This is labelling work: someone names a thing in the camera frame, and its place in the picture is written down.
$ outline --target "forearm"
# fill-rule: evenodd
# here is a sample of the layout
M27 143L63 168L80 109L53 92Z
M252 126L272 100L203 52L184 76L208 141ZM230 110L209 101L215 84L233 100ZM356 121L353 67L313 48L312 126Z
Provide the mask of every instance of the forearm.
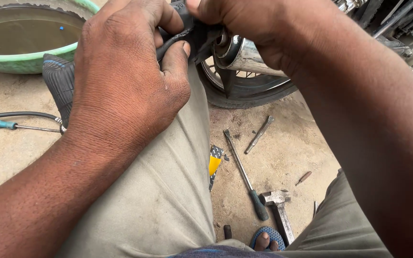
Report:
M382 241L413 256L413 73L346 16L316 26L291 79Z
M90 149L87 141L64 137L0 186L0 257L53 256L142 148Z

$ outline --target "small screwdriver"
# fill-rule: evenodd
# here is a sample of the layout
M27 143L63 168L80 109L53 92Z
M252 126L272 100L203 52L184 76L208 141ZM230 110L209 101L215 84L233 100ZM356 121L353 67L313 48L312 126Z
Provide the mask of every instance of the small screwdriver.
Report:
M307 179L307 177L309 177L312 174L311 171L308 171L307 173L305 173L305 175L303 175L301 177L301 179L299 179L299 182L297 182L297 184L295 184L295 186L299 185L300 183L302 183L303 181L305 181L305 179Z
M6 122L6 121L3 121L3 120L0 120L0 128L9 128L9 129L12 129L12 130L15 130L17 128L25 128L25 129L41 130L41 131L55 132L55 133L60 132L59 129L48 129L48 128L18 125L15 122Z

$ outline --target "blue tool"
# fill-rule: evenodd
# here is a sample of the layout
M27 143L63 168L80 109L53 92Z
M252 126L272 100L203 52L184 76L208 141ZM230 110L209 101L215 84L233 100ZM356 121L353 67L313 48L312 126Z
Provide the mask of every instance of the blue tool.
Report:
M9 128L12 130L15 130L17 128L25 128L25 129L33 129L33 130L41 130L41 131L47 131L47 132L56 132L59 133L60 130L58 129L48 129L48 128L40 128L40 127L33 127L33 126L25 126L25 125L18 125L15 122L6 122L3 120L0 120L0 128Z

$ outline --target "muffler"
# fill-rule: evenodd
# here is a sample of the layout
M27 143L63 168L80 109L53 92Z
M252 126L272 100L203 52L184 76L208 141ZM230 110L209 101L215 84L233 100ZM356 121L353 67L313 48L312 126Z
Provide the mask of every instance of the muffler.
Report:
M223 33L214 43L214 59L222 69L287 77L264 63L254 42L238 35L231 38Z

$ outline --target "blue flip-flop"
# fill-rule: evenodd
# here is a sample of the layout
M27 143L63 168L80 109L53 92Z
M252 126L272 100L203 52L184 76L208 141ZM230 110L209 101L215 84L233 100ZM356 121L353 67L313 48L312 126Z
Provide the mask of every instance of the blue flip-flop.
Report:
M286 248L286 246L284 245L284 242L283 242L283 238L281 237L280 233L278 233L277 230L275 230L274 228L271 228L269 226L261 227L260 229L258 229L256 231L256 233L254 233L254 236L251 240L250 248L254 249L254 247L256 245L256 239L262 232L267 232L267 234L269 235L269 238L270 238L269 245L266 247L265 251L270 252L270 249L269 249L270 248L270 243L273 240L277 241L278 249L283 251Z

